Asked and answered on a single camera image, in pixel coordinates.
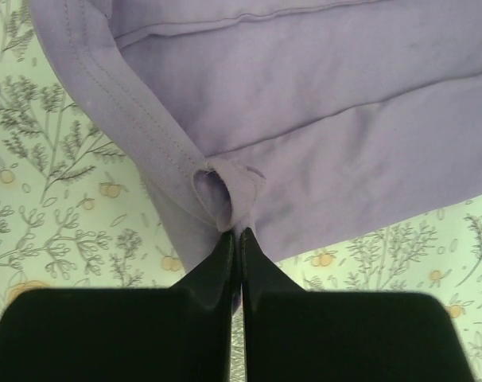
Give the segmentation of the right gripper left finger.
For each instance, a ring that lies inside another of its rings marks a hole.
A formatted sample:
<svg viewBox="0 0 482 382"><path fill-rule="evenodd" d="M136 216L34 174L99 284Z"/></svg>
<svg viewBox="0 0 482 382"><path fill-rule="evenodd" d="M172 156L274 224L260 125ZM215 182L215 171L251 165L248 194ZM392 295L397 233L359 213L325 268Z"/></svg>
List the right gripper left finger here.
<svg viewBox="0 0 482 382"><path fill-rule="evenodd" d="M233 235L169 288L36 288L0 320L0 381L226 381Z"/></svg>

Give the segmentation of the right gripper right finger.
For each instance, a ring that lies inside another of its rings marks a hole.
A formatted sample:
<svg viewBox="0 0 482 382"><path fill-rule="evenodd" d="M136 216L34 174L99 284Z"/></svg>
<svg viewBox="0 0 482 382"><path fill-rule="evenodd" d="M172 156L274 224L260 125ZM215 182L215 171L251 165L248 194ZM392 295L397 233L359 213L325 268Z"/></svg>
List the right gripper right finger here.
<svg viewBox="0 0 482 382"><path fill-rule="evenodd" d="M243 232L249 381L471 381L449 315L431 295L307 291Z"/></svg>

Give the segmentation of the purple t shirt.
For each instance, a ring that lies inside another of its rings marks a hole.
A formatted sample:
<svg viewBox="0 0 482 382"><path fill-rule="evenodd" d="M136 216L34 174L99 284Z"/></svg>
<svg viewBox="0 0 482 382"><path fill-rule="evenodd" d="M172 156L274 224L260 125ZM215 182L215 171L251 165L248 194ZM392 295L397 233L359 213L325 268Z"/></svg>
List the purple t shirt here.
<svg viewBox="0 0 482 382"><path fill-rule="evenodd" d="M275 261L482 195L482 1L31 1L66 92L186 270Z"/></svg>

